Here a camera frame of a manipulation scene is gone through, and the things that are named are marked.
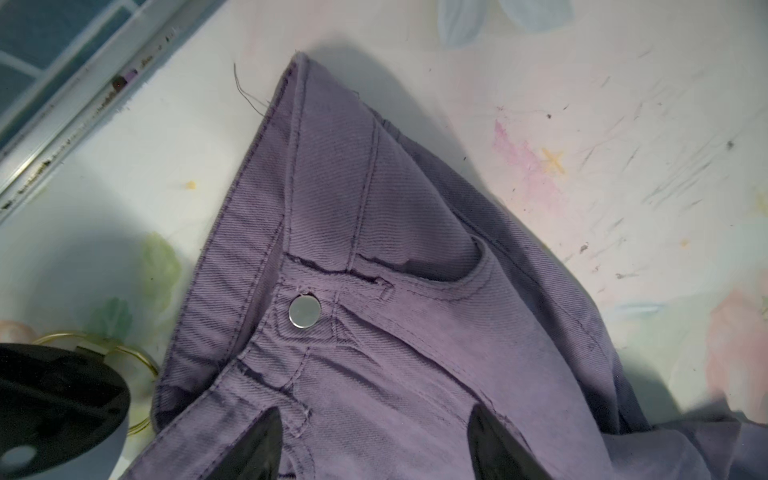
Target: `metal button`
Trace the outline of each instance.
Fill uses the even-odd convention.
[[[310,328],[320,319],[320,302],[311,295],[298,296],[290,303],[288,318],[296,328]]]

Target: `white table surface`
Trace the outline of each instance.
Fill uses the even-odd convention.
[[[268,102],[304,50],[561,259],[652,420],[723,390],[768,421],[768,4],[575,0],[526,35],[489,1],[446,51],[434,1],[227,0],[0,226],[0,335],[102,329],[161,362],[261,121],[233,64]]]

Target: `denim fabric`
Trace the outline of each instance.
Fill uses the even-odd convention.
[[[321,318],[297,329],[307,293]],[[558,479],[725,478],[768,458],[755,425],[652,429],[559,263],[298,54],[197,265],[157,438],[125,478],[206,478],[272,407],[287,477],[473,478],[478,404]]]

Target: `seam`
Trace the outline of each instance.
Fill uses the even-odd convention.
[[[283,220],[280,220],[280,223],[277,225],[277,228],[272,233],[272,238],[270,238],[269,246],[266,249],[266,252],[264,253],[264,255],[261,257],[259,266],[256,268],[256,273],[253,275],[253,280],[251,280],[251,283],[248,286],[248,294],[246,295],[245,299],[240,305],[240,311],[237,314],[237,327],[235,328],[236,332],[233,333],[230,339],[230,343],[229,345],[227,345],[228,359],[229,357],[232,356],[232,348],[234,347],[234,344],[237,341],[237,337],[239,336],[240,331],[243,328],[243,321],[245,320],[245,313],[247,311],[247,307],[251,304],[251,302],[253,302],[253,292],[256,291],[256,286],[264,274],[263,268],[264,268],[264,264],[266,263],[266,259],[269,258],[270,254],[272,253],[272,250],[274,250],[277,237],[280,234],[280,229],[282,228],[283,228]]]
[[[202,395],[197,397],[194,402],[192,402],[191,405],[189,405],[187,408],[184,409],[182,413],[177,415],[164,429],[160,430],[160,432],[157,434],[157,436],[154,438],[152,443],[144,449],[144,451],[133,461],[132,465],[138,465],[138,463],[146,456],[148,456],[152,451],[154,451],[157,447],[157,445],[160,444],[161,440],[167,437],[170,432],[174,431],[176,427],[178,427],[179,423],[182,419],[186,418],[187,415],[189,415],[190,412],[194,411],[195,404],[202,403],[205,399],[207,399],[212,392],[215,392],[218,388],[219,384],[223,381],[223,375],[219,375],[217,378],[217,381],[214,382],[214,384],[207,389],[205,392],[203,392]]]
[[[362,193],[360,194],[360,205],[357,210],[357,218],[355,219],[355,230],[352,233],[352,239],[351,244],[349,245],[349,257],[347,257],[346,260],[346,271],[349,272],[349,269],[352,268],[352,261],[355,258],[355,253],[357,251],[357,243],[358,243],[358,237],[360,235],[360,231],[362,230],[362,219],[366,211],[366,207],[368,206],[368,194],[370,192],[370,186],[373,180],[373,173],[376,170],[376,151],[379,148],[379,136],[378,136],[378,129],[376,128],[376,122],[373,122],[372,126],[372,132],[371,132],[371,150],[368,153],[368,170],[366,172],[366,180],[365,183],[362,186]],[[338,320],[336,318],[336,308],[339,305],[339,296],[341,294],[341,290],[337,290],[336,293],[333,295],[333,306],[331,307],[331,314],[330,314],[330,320],[331,320],[331,335],[333,336],[333,342],[337,343],[339,342],[339,334],[338,334],[338,328],[337,323]]]
[[[344,273],[331,273],[331,275],[342,276],[342,275],[346,275],[346,274],[344,274]],[[307,283],[307,280],[300,279],[300,278],[298,278],[296,276],[291,276],[291,275],[285,275],[285,280],[287,282],[290,282],[290,283],[292,283],[294,285],[297,285],[297,286],[300,286],[300,287],[304,287],[304,284]],[[319,281],[323,281],[323,278],[320,277],[318,280],[313,280],[310,283],[313,283],[315,281],[318,281],[318,282]],[[323,288],[321,286],[314,286],[314,284],[313,284],[312,286],[307,286],[306,288],[308,290],[312,290],[313,292],[327,292],[327,293],[338,292],[338,291],[342,291],[342,292],[345,292],[345,293],[353,292],[353,293],[355,293],[355,295],[361,296],[363,298],[368,298],[368,299],[371,299],[371,300],[378,300],[378,299],[381,299],[382,295],[384,293],[386,293],[391,288],[390,285],[392,285],[392,284],[389,283],[389,282],[386,282],[386,283],[384,283],[381,286],[372,286],[371,285],[371,287],[369,288],[369,290],[370,290],[369,292],[368,291],[361,291],[361,288],[359,288],[358,286],[354,286],[354,287],[340,286],[338,288]]]
[[[232,204],[232,199],[237,192],[237,189],[240,187],[240,182],[243,179],[243,176],[245,175],[245,171],[248,169],[248,167],[253,162],[253,157],[256,155],[256,152],[261,145],[261,141],[264,138],[264,134],[266,133],[267,128],[269,128],[274,119],[275,112],[277,110],[277,107],[280,105],[280,103],[283,100],[283,96],[285,95],[285,90],[288,85],[288,79],[291,75],[293,75],[293,71],[295,69],[295,66],[293,66],[289,71],[286,72],[283,78],[283,83],[280,85],[279,94],[276,95],[276,97],[273,99],[272,103],[270,104],[270,108],[267,109],[266,117],[264,119],[264,122],[262,123],[262,126],[259,128],[256,137],[253,139],[253,143],[250,145],[248,152],[245,155],[243,163],[240,165],[240,169],[237,171],[237,175],[235,177],[235,181],[233,182],[232,186],[230,187],[229,191],[227,192],[227,196],[224,200],[224,204],[221,207],[221,211],[219,212],[216,222],[214,224],[214,228],[212,229],[211,233],[208,236],[208,239],[206,240],[205,246],[203,248],[203,253],[200,255],[200,259],[197,261],[197,265],[195,266],[194,274],[192,277],[192,281],[190,282],[189,289],[187,290],[187,296],[184,299],[184,303],[181,306],[181,309],[179,311],[178,315],[178,321],[177,325],[174,328],[173,336],[170,338],[170,342],[168,343],[168,349],[165,353],[165,359],[163,361],[163,372],[161,374],[159,382],[157,382],[158,385],[165,384],[167,380],[168,375],[168,366],[173,364],[173,356],[171,353],[174,350],[174,346],[176,345],[176,342],[178,341],[178,336],[181,331],[181,321],[183,321],[184,314],[187,312],[189,303],[193,299],[192,292],[195,290],[195,286],[197,285],[197,281],[200,277],[200,271],[202,270],[202,266],[205,263],[205,260],[207,258],[208,253],[210,252],[210,248],[213,246],[214,243],[214,237],[218,235],[219,229],[221,227],[221,223],[224,219],[224,217],[227,214],[227,211],[230,208],[230,205]],[[160,390],[157,393],[157,404],[165,403],[167,401],[167,393],[164,390]]]
[[[509,253],[509,252],[508,252],[508,251],[507,251],[507,250],[506,250],[506,249],[505,249],[505,248],[504,248],[504,247],[503,247],[503,246],[502,246],[500,243],[496,242],[495,240],[491,240],[491,239],[489,239],[489,238],[488,238],[488,236],[487,236],[487,235],[486,235],[486,234],[485,234],[485,233],[484,233],[482,230],[480,230],[480,228],[478,228],[476,225],[474,225],[474,224],[473,224],[473,223],[472,223],[470,220],[468,220],[466,217],[464,217],[464,216],[463,216],[463,215],[462,215],[460,212],[456,211],[456,210],[453,208],[453,206],[451,206],[450,208],[451,208],[451,211],[454,213],[454,215],[456,215],[456,216],[457,216],[457,217],[458,217],[458,218],[459,218],[459,219],[460,219],[460,220],[461,220],[461,221],[462,221],[462,222],[463,222],[465,225],[467,225],[467,226],[468,226],[468,227],[470,227],[472,230],[474,230],[474,231],[475,231],[475,232],[476,232],[476,233],[477,233],[479,236],[481,236],[481,237],[483,238],[483,240],[485,240],[485,241],[489,242],[490,244],[492,244],[492,245],[494,245],[496,248],[498,248],[498,249],[500,250],[500,252],[501,252],[501,253],[502,253],[502,254],[503,254],[503,255],[504,255],[504,256],[505,256],[505,257],[506,257],[506,258],[507,258],[507,259],[508,259],[508,260],[509,260],[511,263],[512,263],[512,265],[514,265],[514,266],[515,266],[515,268],[517,268],[517,269],[518,269],[518,271],[519,271],[520,273],[522,273],[523,275],[525,275],[525,276],[526,276],[526,277],[527,277],[527,278],[528,278],[528,279],[529,279],[531,282],[533,282],[533,284],[534,284],[534,285],[536,285],[536,287],[538,288],[538,291],[539,291],[539,293],[541,293],[542,295],[544,295],[544,297],[546,297],[546,298],[547,298],[547,300],[551,301],[551,302],[552,302],[552,304],[553,304],[553,305],[555,305],[555,306],[558,308],[558,310],[560,310],[560,311],[561,311],[561,312],[562,312],[564,315],[566,315],[566,316],[567,316],[567,317],[568,317],[568,318],[569,318],[571,321],[573,321],[573,322],[575,322],[577,325],[579,325],[579,327],[581,328],[581,330],[582,330],[582,331],[583,331],[583,332],[584,332],[584,333],[585,333],[587,336],[589,336],[589,338],[592,340],[592,342],[594,342],[594,343],[595,343],[595,345],[597,345],[597,346],[598,346],[598,348],[599,348],[599,350],[600,350],[600,353],[603,355],[603,357],[605,358],[605,360],[606,360],[607,362],[610,362],[610,359],[608,358],[608,355],[607,355],[607,354],[606,354],[606,352],[603,350],[603,346],[600,344],[600,342],[598,342],[598,340],[597,340],[597,339],[595,339],[595,338],[594,338],[594,335],[592,334],[592,332],[590,332],[590,331],[589,331],[589,330],[588,330],[586,327],[584,327],[584,324],[583,324],[583,323],[581,323],[581,321],[580,321],[579,319],[577,319],[577,318],[573,317],[573,316],[571,315],[571,313],[570,313],[570,312],[568,312],[568,311],[567,311],[567,310],[566,310],[566,309],[565,309],[565,308],[564,308],[564,307],[563,307],[563,306],[562,306],[562,305],[561,305],[561,304],[560,304],[560,303],[559,303],[557,300],[555,300],[554,298],[552,298],[552,297],[549,295],[549,293],[547,292],[547,290],[546,290],[546,289],[545,289],[543,286],[541,286],[541,284],[540,284],[540,283],[539,283],[539,282],[538,282],[538,281],[537,281],[537,280],[536,280],[536,279],[535,279],[535,278],[534,278],[534,277],[533,277],[533,276],[532,276],[530,273],[528,273],[527,271],[523,270],[523,269],[522,269],[522,268],[521,268],[521,267],[520,267],[520,266],[517,264],[517,262],[515,262],[515,260],[514,260],[514,259],[512,259],[512,257],[511,257],[511,254],[510,254],[510,253]]]
[[[306,454],[310,456],[310,461],[312,462],[312,478],[315,478],[315,457],[312,456],[312,450],[308,445],[305,445],[304,449],[306,450]]]
[[[301,376],[302,372],[304,371],[304,365],[306,364],[306,360],[310,356],[311,348],[312,347],[307,347],[306,350],[304,350],[304,356],[301,358],[301,361],[299,362],[299,366],[296,368],[296,371],[290,376],[288,381],[285,382],[285,385],[280,387],[280,390],[287,389],[295,381],[297,381],[298,378]]]
[[[477,388],[477,387],[473,387],[473,386],[471,386],[471,385],[468,383],[469,381],[471,381],[471,378],[472,378],[472,376],[471,376],[471,375],[469,375],[467,372],[465,372],[465,371],[464,371],[464,369],[462,369],[461,367],[459,367],[458,365],[456,365],[456,364],[455,364],[453,361],[451,361],[450,359],[447,359],[447,358],[445,358],[445,357],[444,357],[443,355],[441,355],[441,354],[440,354],[440,353],[439,353],[437,350],[433,349],[433,348],[432,348],[432,347],[429,345],[429,343],[425,342],[425,341],[424,341],[424,340],[421,338],[421,336],[418,336],[418,335],[416,335],[414,332],[412,332],[411,330],[409,330],[409,329],[407,329],[406,327],[404,327],[404,326],[403,326],[401,323],[399,323],[399,322],[396,322],[395,320],[393,320],[393,319],[389,318],[388,316],[384,316],[384,315],[381,315],[381,317],[382,317],[382,318],[384,318],[384,319],[386,319],[387,321],[389,321],[389,322],[390,322],[392,325],[394,325],[394,326],[397,326],[398,328],[400,328],[400,329],[404,330],[404,331],[405,331],[405,332],[407,332],[407,333],[408,333],[408,334],[409,334],[409,335],[410,335],[410,336],[411,336],[411,337],[412,337],[414,340],[417,340],[419,343],[421,343],[421,344],[422,344],[422,348],[423,348],[423,349],[424,349],[424,350],[425,350],[427,353],[430,353],[430,354],[432,354],[432,355],[434,356],[434,358],[435,358],[435,359],[439,359],[439,360],[441,361],[441,362],[438,362],[437,360],[434,360],[434,361],[435,361],[435,363],[437,363],[438,365],[440,365],[440,366],[441,366],[443,369],[446,369],[446,370],[450,371],[450,369],[449,369],[449,368],[446,368],[446,367],[445,367],[445,365],[447,365],[447,366],[449,366],[451,369],[453,369],[453,370],[454,370],[454,372],[452,372],[452,376],[454,376],[454,377],[456,378],[456,377],[457,377],[456,373],[460,373],[462,376],[464,376],[464,378],[465,378],[465,379],[459,379],[459,378],[456,378],[456,380],[457,380],[457,381],[459,381],[461,384],[465,385],[465,386],[467,387],[467,389],[469,389],[470,391],[473,391],[473,392],[475,392],[476,394],[479,394],[479,395],[482,397],[482,400],[483,400],[484,402],[486,402],[486,404],[487,404],[487,406],[490,408],[490,410],[491,410],[492,412],[494,412],[496,415],[500,415],[500,414],[499,414],[499,413],[496,411],[496,408],[494,407],[494,405],[493,405],[493,401],[491,400],[491,398],[490,398],[490,397],[489,397],[487,394],[485,394],[485,392],[483,392],[483,391],[482,391],[482,389],[480,389],[480,388]]]
[[[422,297],[428,298],[430,300],[438,300],[440,302],[445,302],[445,303],[461,302],[462,300],[466,300],[468,298],[473,297],[477,292],[479,292],[480,290],[485,288],[490,283],[491,278],[492,278],[490,269],[485,269],[484,268],[483,270],[488,270],[488,272],[487,272],[488,278],[485,279],[485,281],[482,283],[482,285],[480,285],[477,288],[473,289],[471,292],[467,292],[464,296],[457,296],[456,298],[445,299],[445,298],[440,298],[440,297],[437,297],[437,296],[430,296],[430,295],[427,295],[425,293],[420,293],[420,292],[417,292],[415,290],[411,290],[409,288],[405,288],[405,287],[401,287],[401,288],[403,290],[405,290],[406,292],[412,293],[413,295],[422,296]]]
[[[443,410],[443,412],[445,412],[448,415],[453,416],[454,418],[456,418],[463,426],[467,426],[468,425],[467,420],[463,419],[461,416],[459,416],[459,415],[455,414],[454,412],[452,412],[451,409],[449,409],[447,406],[445,406],[439,400],[433,398],[431,395],[428,395],[428,394],[422,392],[421,390],[417,389],[415,386],[407,385],[404,382],[402,382],[401,380],[397,379],[397,377],[394,376],[387,368],[385,368],[378,360],[376,360],[375,358],[373,358],[372,356],[370,356],[367,353],[365,346],[359,341],[357,336],[355,336],[354,334],[352,334],[351,342],[352,342],[352,345],[347,345],[347,347],[349,347],[350,349],[355,350],[357,353],[365,356],[368,360],[373,362],[377,367],[379,367],[381,372],[385,373],[389,377],[390,380],[392,380],[393,382],[397,383],[398,385],[403,386],[404,388],[408,389],[409,391],[414,392],[417,396],[421,397],[421,399],[424,400],[425,402],[432,403],[434,406],[438,406],[440,409]],[[440,418],[444,422],[449,423],[449,421],[446,418],[444,418],[442,415],[440,416]]]
[[[492,253],[488,251],[488,248],[481,244],[479,240],[484,240],[485,238],[476,238],[473,237],[473,241],[478,246],[478,249],[481,251],[481,257],[480,260],[477,262],[477,264],[472,268],[472,270],[465,276],[448,282],[442,282],[439,280],[428,280],[419,278],[417,276],[410,275],[408,273],[402,273],[402,272],[393,272],[395,276],[395,281],[397,283],[406,283],[408,285],[414,286],[414,287],[421,287],[427,290],[433,290],[435,292],[451,292],[453,290],[461,289],[462,287],[466,286],[467,284],[473,282],[477,277],[483,275],[486,273],[486,270],[488,268],[488,264],[492,261],[491,255]],[[366,262],[373,263],[374,265],[378,267],[383,267],[387,269],[388,271],[392,272],[391,267],[387,267],[385,265],[382,265],[380,262],[376,260],[372,260],[369,258],[364,257],[363,255],[357,255],[358,258],[361,258],[365,260]]]
[[[296,116],[296,129],[293,130],[296,132],[296,138],[293,140],[293,143],[296,145],[295,150],[291,148],[292,150],[290,153],[292,154],[293,158],[290,159],[291,162],[291,172],[290,172],[290,207],[289,212],[290,221],[288,222],[288,235],[286,237],[286,245],[288,246],[287,250],[290,250],[290,241],[293,237],[293,204],[296,201],[296,182],[294,179],[296,178],[296,165],[299,163],[299,143],[301,141],[301,122],[304,119],[304,107],[305,107],[305,100],[306,100],[306,78],[310,75],[310,63],[304,62],[304,68],[306,71],[302,72],[303,75],[301,78],[296,79],[296,93],[300,95],[300,97],[296,97],[294,101],[294,105],[298,103],[300,105],[300,111],[299,114]]]
[[[237,368],[237,372],[238,372],[239,374],[241,374],[242,376],[245,376],[245,377],[249,378],[251,382],[255,383],[255,384],[256,384],[256,385],[258,385],[258,386],[259,386],[261,389],[263,389],[264,391],[266,391],[266,392],[267,392],[267,394],[268,394],[269,396],[274,396],[274,397],[275,397],[275,398],[274,398],[274,399],[273,399],[273,400],[270,402],[270,403],[272,404],[272,405],[270,405],[270,406],[276,406],[276,407],[280,408],[280,401],[283,401],[283,402],[285,402],[285,403],[288,405],[288,406],[287,406],[287,408],[289,408],[289,409],[295,409],[295,410],[301,410],[301,412],[302,412],[302,414],[303,414],[303,416],[304,416],[304,419],[301,421],[301,423],[296,423],[296,422],[294,422],[294,421],[293,421],[293,418],[292,418],[292,416],[291,416],[291,415],[285,415],[284,417],[282,417],[282,421],[283,421],[283,423],[289,427],[289,428],[288,428],[288,432],[289,432],[291,435],[294,435],[294,436],[296,436],[296,432],[297,432],[297,431],[298,431],[298,430],[299,430],[301,427],[303,427],[303,426],[304,426],[304,424],[306,423],[306,417],[307,417],[307,416],[309,416],[309,414],[310,414],[310,409],[309,409],[309,407],[305,406],[305,405],[304,405],[303,403],[301,403],[301,402],[300,402],[298,399],[296,399],[296,398],[294,398],[294,397],[292,397],[292,396],[289,396],[289,395],[287,395],[285,392],[283,392],[283,391],[281,391],[281,390],[278,390],[278,389],[275,389],[275,388],[274,388],[274,387],[272,387],[272,386],[268,386],[266,383],[262,383],[262,382],[260,382],[260,381],[258,381],[258,380],[255,380],[255,379],[253,379],[253,378],[250,376],[250,373],[251,373],[251,372],[255,372],[255,371],[254,371],[253,369],[251,369],[251,368],[250,368],[250,367],[249,367],[249,366],[248,366],[248,365],[247,365],[247,364],[246,364],[246,363],[245,363],[243,360],[241,360],[241,359],[237,359],[237,360],[236,360],[236,362],[235,362],[235,366],[236,366],[236,368]],[[248,405],[253,405],[253,403],[252,403],[252,402],[248,401],[248,400],[247,400],[247,399],[245,399],[244,397],[242,397],[242,396],[239,396],[239,395],[237,395],[237,394],[235,394],[235,396],[236,396],[238,399],[242,399],[242,400],[243,400],[245,403],[247,403]]]

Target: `gold ring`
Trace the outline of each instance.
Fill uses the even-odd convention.
[[[89,337],[88,334],[83,332],[53,332],[49,333],[48,335],[43,335],[34,342],[32,342],[32,345],[45,345],[47,343],[53,342],[57,339],[64,339],[64,338],[79,338],[79,339],[86,339]],[[127,353],[130,356],[133,356],[136,360],[139,362],[142,362],[144,366],[146,366],[149,371],[152,373],[152,376],[156,379],[158,374],[158,367],[155,364],[154,360],[149,357],[148,355],[145,355],[144,353],[140,352],[137,349],[132,349],[130,346],[125,346],[120,343],[114,346],[114,348],[108,352],[121,352],[121,353]],[[142,430],[146,429],[149,426],[149,417],[147,417],[144,420],[141,420],[136,425],[131,425],[128,427],[128,435],[136,435],[137,433],[141,432]]]

